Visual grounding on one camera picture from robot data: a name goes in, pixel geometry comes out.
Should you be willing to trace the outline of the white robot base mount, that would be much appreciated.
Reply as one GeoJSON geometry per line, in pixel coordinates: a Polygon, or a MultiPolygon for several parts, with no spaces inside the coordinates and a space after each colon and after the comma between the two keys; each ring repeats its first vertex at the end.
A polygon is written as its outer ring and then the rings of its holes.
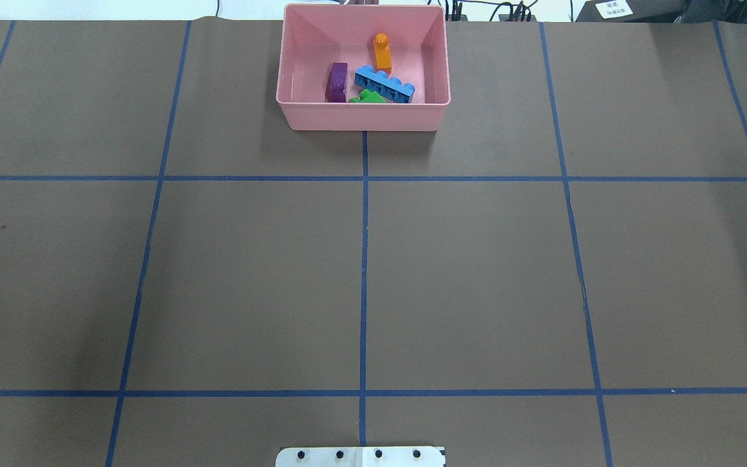
{"type": "Polygon", "coordinates": [[[436,446],[290,447],[276,455],[276,466],[446,466],[436,446]]]}

